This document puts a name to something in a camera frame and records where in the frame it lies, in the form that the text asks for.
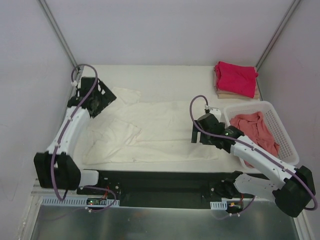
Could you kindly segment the cream white t shirt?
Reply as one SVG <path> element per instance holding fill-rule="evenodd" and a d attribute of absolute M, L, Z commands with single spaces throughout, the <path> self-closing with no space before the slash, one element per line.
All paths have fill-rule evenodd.
<path fill-rule="evenodd" d="M 136 90 L 114 87 L 117 99 L 90 121 L 82 163 L 165 163 L 217 160 L 214 146 L 192 143 L 188 101 L 142 102 Z"/>

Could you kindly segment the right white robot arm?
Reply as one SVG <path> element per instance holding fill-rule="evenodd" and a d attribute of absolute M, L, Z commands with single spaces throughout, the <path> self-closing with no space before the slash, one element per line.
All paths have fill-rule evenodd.
<path fill-rule="evenodd" d="M 245 160 L 265 178 L 253 177 L 242 171 L 234 171 L 214 187 L 214 192 L 231 199 L 239 194 L 267 199 L 286 215 L 296 218 L 303 211 L 315 211 L 319 204 L 313 175 L 305 166 L 297 168 L 285 163 L 255 144 L 241 130 L 225 126 L 207 112 L 192 120 L 192 143 L 212 145 Z"/>

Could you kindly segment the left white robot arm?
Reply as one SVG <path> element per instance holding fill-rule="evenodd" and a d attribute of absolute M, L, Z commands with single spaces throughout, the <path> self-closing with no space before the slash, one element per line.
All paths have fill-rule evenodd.
<path fill-rule="evenodd" d="M 100 79 L 81 78 L 75 95 L 67 102 L 66 114 L 56 137 L 45 152 L 36 153 L 33 159 L 42 188 L 73 191 L 88 185 L 96 195 L 105 191 L 106 183 L 99 178 L 98 171 L 80 169 L 74 162 L 74 152 L 89 121 L 116 98 Z"/>

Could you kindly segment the folded beige t shirt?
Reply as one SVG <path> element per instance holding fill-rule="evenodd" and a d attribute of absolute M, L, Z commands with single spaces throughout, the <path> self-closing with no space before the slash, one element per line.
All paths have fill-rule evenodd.
<path fill-rule="evenodd" d="M 258 89 L 258 83 L 256 83 L 255 92 L 254 92 L 253 98 L 250 98 L 250 97 L 245 96 L 245 95 L 241 95 L 241 94 L 237 94 L 237 93 L 234 93 L 234 92 L 223 91 L 223 90 L 218 89 L 217 80 L 218 80 L 218 77 L 217 77 L 216 71 L 214 69 L 213 70 L 213 82 L 214 82 L 213 86 L 214 86 L 214 90 L 215 90 L 215 92 L 217 94 L 217 97 L 219 99 L 258 100 L 260 98 L 260 96 L 261 96 L 260 91 Z"/>

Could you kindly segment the pink crumpled t shirt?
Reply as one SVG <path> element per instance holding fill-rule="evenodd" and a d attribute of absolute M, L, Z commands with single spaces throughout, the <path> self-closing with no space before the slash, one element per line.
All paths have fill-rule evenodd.
<path fill-rule="evenodd" d="M 264 115 L 261 111 L 251 114 L 238 114 L 229 122 L 265 151 L 275 157 L 278 156 L 280 145 L 276 143 L 274 136 L 265 124 Z"/>

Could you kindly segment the folded red t shirt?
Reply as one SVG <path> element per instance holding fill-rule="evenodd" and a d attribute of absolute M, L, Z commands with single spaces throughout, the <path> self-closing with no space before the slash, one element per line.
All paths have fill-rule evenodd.
<path fill-rule="evenodd" d="M 219 61 L 214 66 L 215 86 L 218 90 L 253 99 L 256 95 L 257 70 L 253 66 L 240 66 Z"/>

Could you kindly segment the white plastic basket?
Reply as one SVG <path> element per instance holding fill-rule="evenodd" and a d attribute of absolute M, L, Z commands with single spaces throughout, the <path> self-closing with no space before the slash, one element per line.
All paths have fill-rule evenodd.
<path fill-rule="evenodd" d="M 253 114 L 261 112 L 263 120 L 268 130 L 279 144 L 278 158 L 291 165 L 297 165 L 300 161 L 299 155 L 281 121 L 275 108 L 268 101 L 249 101 L 232 104 L 223 109 L 226 124 L 230 125 L 230 120 L 240 114 Z"/>

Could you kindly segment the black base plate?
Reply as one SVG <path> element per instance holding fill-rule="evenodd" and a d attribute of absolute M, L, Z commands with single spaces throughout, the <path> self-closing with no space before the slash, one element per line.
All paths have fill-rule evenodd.
<path fill-rule="evenodd" d="M 230 172 L 156 172 L 100 170 L 93 188 L 78 188 L 78 195 L 101 197 L 109 189 L 109 199 L 122 207 L 209 209 L 222 196 L 216 187 L 230 179 Z"/>

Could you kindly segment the left aluminium frame post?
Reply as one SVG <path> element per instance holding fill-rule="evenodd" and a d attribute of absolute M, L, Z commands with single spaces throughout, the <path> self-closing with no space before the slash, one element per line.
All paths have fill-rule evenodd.
<path fill-rule="evenodd" d="M 60 46 L 62 47 L 64 53 L 66 54 L 69 62 L 71 63 L 71 65 L 76 68 L 78 63 L 76 61 L 76 58 L 74 57 L 71 48 L 69 47 L 65 36 L 63 34 L 63 32 L 61 31 L 61 28 L 55 18 L 55 16 L 53 15 L 51 8 L 48 4 L 48 2 L 46 0 L 37 0 L 37 3 L 39 4 L 41 10 L 43 11 L 47 21 L 49 22 L 51 29 L 53 31 L 53 33 L 55 34 L 55 36 L 58 39 L 58 42 L 60 44 Z"/>

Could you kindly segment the aluminium frame post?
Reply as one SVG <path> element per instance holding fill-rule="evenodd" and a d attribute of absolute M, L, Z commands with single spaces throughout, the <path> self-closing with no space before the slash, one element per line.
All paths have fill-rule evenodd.
<path fill-rule="evenodd" d="M 279 40 L 280 36 L 284 32 L 286 26 L 290 22 L 291 18 L 297 11 L 299 5 L 302 3 L 302 0 L 292 0 L 289 7 L 287 8 L 285 14 L 283 15 L 282 19 L 280 20 L 278 26 L 276 27 L 274 33 L 272 34 L 270 40 L 268 41 L 265 49 L 263 50 L 260 58 L 258 59 L 255 67 L 259 70 L 265 60 L 267 59 L 268 55 L 272 51 L 273 47 L 276 45 L 277 41 Z"/>
<path fill-rule="evenodd" d="M 74 57 L 71 48 L 69 47 L 65 36 L 63 34 L 63 32 L 61 31 L 61 28 L 55 18 L 55 16 L 53 15 L 51 8 L 48 4 L 48 2 L 46 0 L 37 0 L 37 3 L 39 4 L 41 10 L 43 11 L 47 21 L 49 22 L 51 29 L 53 31 L 53 33 L 55 34 L 55 36 L 58 39 L 58 42 L 60 44 L 60 46 L 62 47 L 64 53 L 66 54 L 69 62 L 71 63 L 71 65 L 76 68 L 78 63 L 76 61 L 76 58 Z"/>

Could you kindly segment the right aluminium frame post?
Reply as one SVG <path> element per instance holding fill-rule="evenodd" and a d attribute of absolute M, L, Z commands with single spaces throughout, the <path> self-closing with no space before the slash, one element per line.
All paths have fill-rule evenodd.
<path fill-rule="evenodd" d="M 268 55 L 272 51 L 273 47 L 276 45 L 277 41 L 279 40 L 280 36 L 284 32 L 286 26 L 290 22 L 291 18 L 297 11 L 299 5 L 302 3 L 302 0 L 292 0 L 289 7 L 287 8 L 285 14 L 283 15 L 282 19 L 280 20 L 278 26 L 276 27 L 274 33 L 272 34 L 270 40 L 268 41 L 265 49 L 263 50 L 260 58 L 258 59 L 255 67 L 259 70 L 265 60 L 267 59 Z"/>

